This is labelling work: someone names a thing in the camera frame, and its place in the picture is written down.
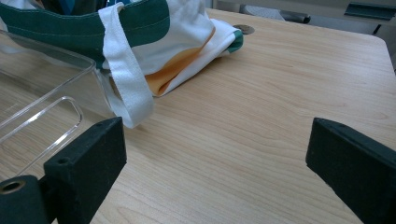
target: black foam block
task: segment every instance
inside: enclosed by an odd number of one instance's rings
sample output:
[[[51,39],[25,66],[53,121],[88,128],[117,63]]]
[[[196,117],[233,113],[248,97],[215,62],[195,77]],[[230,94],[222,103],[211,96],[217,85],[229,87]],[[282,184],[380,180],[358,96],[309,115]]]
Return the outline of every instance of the black foam block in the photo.
[[[121,118],[93,125],[44,163],[59,223],[90,223],[126,163]]]
[[[396,223],[394,150],[344,124],[316,118],[305,160],[361,221]]]
[[[48,223],[35,176],[21,175],[0,183],[0,223]]]

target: white strap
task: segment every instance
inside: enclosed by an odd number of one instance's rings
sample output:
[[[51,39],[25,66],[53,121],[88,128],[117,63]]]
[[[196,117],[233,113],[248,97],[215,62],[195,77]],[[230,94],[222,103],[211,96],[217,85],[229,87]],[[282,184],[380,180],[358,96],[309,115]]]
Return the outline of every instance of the white strap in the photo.
[[[123,3],[100,9],[99,16],[105,26],[103,53],[125,106],[111,103],[124,125],[133,128],[147,118],[153,110],[152,93],[140,66],[128,44],[120,24],[119,12]]]

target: metal screw hole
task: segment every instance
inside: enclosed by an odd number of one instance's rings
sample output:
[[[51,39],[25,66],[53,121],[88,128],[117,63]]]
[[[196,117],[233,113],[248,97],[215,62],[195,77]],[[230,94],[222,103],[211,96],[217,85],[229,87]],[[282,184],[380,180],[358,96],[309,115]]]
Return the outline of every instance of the metal screw hole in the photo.
[[[4,186],[0,186],[0,194],[9,194],[15,191],[20,190],[26,184],[23,180],[16,180],[10,183],[7,183]]]
[[[58,163],[59,164],[66,164],[66,163],[68,163],[69,162],[69,158],[67,158],[67,157],[65,157],[65,158],[61,158],[60,160],[58,160]]]
[[[251,35],[254,33],[254,28],[245,24],[237,24],[234,26],[236,29],[239,29],[242,31],[243,35]]]

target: wood grain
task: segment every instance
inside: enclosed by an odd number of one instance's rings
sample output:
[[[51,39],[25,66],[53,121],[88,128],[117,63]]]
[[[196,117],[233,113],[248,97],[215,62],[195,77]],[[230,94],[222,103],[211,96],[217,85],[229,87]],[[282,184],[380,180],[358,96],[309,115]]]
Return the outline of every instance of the wood grain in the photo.
[[[78,126],[24,173],[39,178],[44,174],[44,161],[59,146],[72,140],[74,135],[81,134],[96,121],[103,120],[109,109],[89,62],[79,61],[78,67],[70,61],[75,62],[80,58],[15,37],[11,39],[4,34],[0,34],[0,44],[0,181],[18,174],[52,143]],[[57,53],[59,58],[54,60],[29,48],[40,49],[49,55]],[[77,105],[80,108],[85,106],[82,122],[75,109]],[[99,105],[105,107],[106,111],[99,112]],[[20,115],[16,119],[6,122],[6,119],[17,114]],[[22,126],[15,134],[8,135]]]
[[[361,223],[304,157],[314,117],[396,149],[396,78],[385,43],[209,15],[256,32],[126,130],[128,163],[94,222]]]

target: tote bag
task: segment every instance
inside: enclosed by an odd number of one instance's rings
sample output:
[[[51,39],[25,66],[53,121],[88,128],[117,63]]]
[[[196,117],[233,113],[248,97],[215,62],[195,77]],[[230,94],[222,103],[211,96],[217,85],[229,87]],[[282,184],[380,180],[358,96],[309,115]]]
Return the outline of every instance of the tote bag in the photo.
[[[203,1],[141,0],[81,16],[26,2],[1,0],[0,27],[94,59],[113,111],[130,128],[152,112],[152,96],[243,45],[242,32],[209,19]]]

